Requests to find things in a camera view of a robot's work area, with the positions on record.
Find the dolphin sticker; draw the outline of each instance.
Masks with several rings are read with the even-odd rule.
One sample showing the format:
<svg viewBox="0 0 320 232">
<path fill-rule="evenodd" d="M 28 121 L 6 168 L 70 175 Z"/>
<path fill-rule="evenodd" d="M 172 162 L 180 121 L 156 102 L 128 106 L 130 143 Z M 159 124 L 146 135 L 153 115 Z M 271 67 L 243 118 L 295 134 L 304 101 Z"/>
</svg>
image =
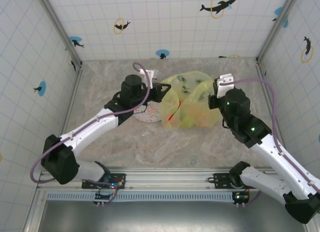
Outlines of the dolphin sticker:
<svg viewBox="0 0 320 232">
<path fill-rule="evenodd" d="M 81 37 L 78 36 L 70 36 L 69 39 L 73 42 L 74 46 L 81 46 L 81 47 L 85 47 L 84 45 L 80 45 L 79 42 L 82 41 Z"/>
<path fill-rule="evenodd" d="M 231 8 L 231 4 L 234 2 L 235 2 L 235 0 L 229 0 L 229 1 L 222 0 L 222 1 L 218 2 L 218 4 L 220 4 L 220 5 L 215 6 L 215 7 L 205 7 L 205 5 L 202 4 L 200 11 L 202 11 L 202 10 L 206 10 L 206 11 L 210 11 L 210 12 L 215 11 L 215 13 L 218 14 L 223 9 Z"/>
<path fill-rule="evenodd" d="M 160 59 L 165 59 L 167 56 L 169 56 L 170 52 L 165 49 L 160 49 L 160 50 L 156 51 L 155 54 L 157 56 L 159 56 Z"/>
<path fill-rule="evenodd" d="M 73 68 L 74 68 L 74 71 L 77 71 L 77 70 L 76 70 L 76 65 L 74 64 L 73 61 L 71 61 L 71 64 L 72 64 L 72 66 L 73 66 Z"/>
<path fill-rule="evenodd" d="M 37 88 L 34 88 L 34 92 L 38 91 L 38 95 L 43 96 L 46 92 L 46 88 L 47 88 L 46 82 L 42 81 L 40 82 Z"/>
<path fill-rule="evenodd" d="M 306 41 L 306 51 L 305 51 L 305 55 L 307 56 L 308 53 L 310 52 L 310 49 L 311 49 L 311 41 L 310 41 L 310 38 L 307 38 L 305 36 L 304 38 L 304 41 Z"/>
<path fill-rule="evenodd" d="M 120 24 L 120 25 L 114 25 L 116 28 L 118 28 L 119 30 L 123 30 L 123 29 L 126 29 L 127 28 L 127 26 L 129 25 L 129 21 L 126 21 L 126 24 L 125 25 L 123 25 L 122 26 L 122 24 Z"/>
</svg>

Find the ventilation grille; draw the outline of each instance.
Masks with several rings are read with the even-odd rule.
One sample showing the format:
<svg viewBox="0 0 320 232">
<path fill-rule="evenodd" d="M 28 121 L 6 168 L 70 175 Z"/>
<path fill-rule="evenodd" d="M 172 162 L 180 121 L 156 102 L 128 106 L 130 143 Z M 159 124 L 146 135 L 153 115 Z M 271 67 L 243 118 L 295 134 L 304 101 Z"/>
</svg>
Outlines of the ventilation grille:
<svg viewBox="0 0 320 232">
<path fill-rule="evenodd" d="M 95 201 L 95 192 L 49 192 L 49 201 Z M 119 192 L 114 202 L 215 201 L 233 202 L 232 192 Z"/>
<path fill-rule="evenodd" d="M 49 192 L 48 201 L 94 201 L 94 192 Z"/>
</svg>

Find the metal corner post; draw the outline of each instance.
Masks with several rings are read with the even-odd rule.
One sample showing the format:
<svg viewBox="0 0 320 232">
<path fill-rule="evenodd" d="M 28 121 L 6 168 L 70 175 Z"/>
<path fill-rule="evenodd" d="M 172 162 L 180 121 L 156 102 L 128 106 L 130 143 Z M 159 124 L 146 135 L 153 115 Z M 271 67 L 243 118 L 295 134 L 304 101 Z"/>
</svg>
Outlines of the metal corner post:
<svg viewBox="0 0 320 232">
<path fill-rule="evenodd" d="M 269 33 L 269 35 L 268 35 L 268 37 L 262 47 L 262 50 L 259 53 L 259 56 L 257 58 L 257 62 L 259 64 L 261 61 L 263 61 L 263 59 L 267 55 L 268 50 L 270 49 L 272 43 L 274 42 L 275 37 L 277 36 L 279 31 L 281 30 L 283 24 L 287 20 L 288 15 L 289 15 L 292 7 L 294 6 L 295 2 L 296 2 L 296 0 L 287 0 L 285 2 L 285 5 L 283 6 L 282 12 L 280 13 L 279 17 L 275 21 L 275 25 L 272 28 L 271 32 Z"/>
<path fill-rule="evenodd" d="M 60 23 L 53 7 L 51 6 L 49 0 L 39 0 L 40 3 L 42 4 L 43 9 L 45 10 L 47 16 L 50 18 L 53 26 L 55 27 L 55 29 L 57 30 L 61 40 L 63 41 L 67 51 L 69 52 L 72 61 L 74 62 L 74 64 L 78 67 L 81 68 L 81 60 L 80 57 L 78 56 L 75 48 L 73 47 L 71 41 L 69 40 L 67 33 L 64 29 L 64 27 L 62 26 L 62 24 Z"/>
</svg>

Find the paper plate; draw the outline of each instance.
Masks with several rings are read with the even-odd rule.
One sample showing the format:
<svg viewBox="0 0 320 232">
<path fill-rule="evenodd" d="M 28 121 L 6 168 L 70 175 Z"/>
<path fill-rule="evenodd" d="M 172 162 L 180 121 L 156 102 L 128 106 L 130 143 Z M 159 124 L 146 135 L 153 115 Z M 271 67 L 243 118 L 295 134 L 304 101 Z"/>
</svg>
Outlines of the paper plate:
<svg viewBox="0 0 320 232">
<path fill-rule="evenodd" d="M 158 110 L 158 103 L 148 102 L 148 107 L 141 106 L 134 110 L 133 116 L 143 122 L 156 122 L 161 120 L 160 112 Z"/>
</svg>

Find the white bracket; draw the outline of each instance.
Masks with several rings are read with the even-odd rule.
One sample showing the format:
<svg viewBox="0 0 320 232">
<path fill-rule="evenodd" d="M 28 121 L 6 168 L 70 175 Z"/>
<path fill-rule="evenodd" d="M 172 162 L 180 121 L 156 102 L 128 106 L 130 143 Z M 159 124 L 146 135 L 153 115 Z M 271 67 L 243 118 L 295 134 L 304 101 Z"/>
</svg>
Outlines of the white bracket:
<svg viewBox="0 0 320 232">
<path fill-rule="evenodd" d="M 231 73 L 220 76 L 220 79 L 218 79 L 216 81 L 216 84 L 218 86 L 217 98 L 221 98 L 221 97 L 225 96 L 227 91 L 229 91 L 231 89 L 234 89 L 234 87 L 235 87 L 234 84 L 231 84 L 231 85 L 228 85 L 228 86 L 222 86 L 220 84 L 221 83 L 233 82 L 233 81 L 234 81 L 234 77 L 232 76 Z"/>
<path fill-rule="evenodd" d="M 154 70 L 146 70 L 146 72 L 148 73 L 148 77 L 149 77 L 150 89 L 152 89 L 153 88 L 152 79 L 156 79 L 157 78 L 157 74 L 158 74 L 159 71 L 154 69 Z M 148 85 L 146 74 L 142 69 L 140 69 L 140 74 L 143 75 L 143 82 L 146 85 Z"/>
</svg>

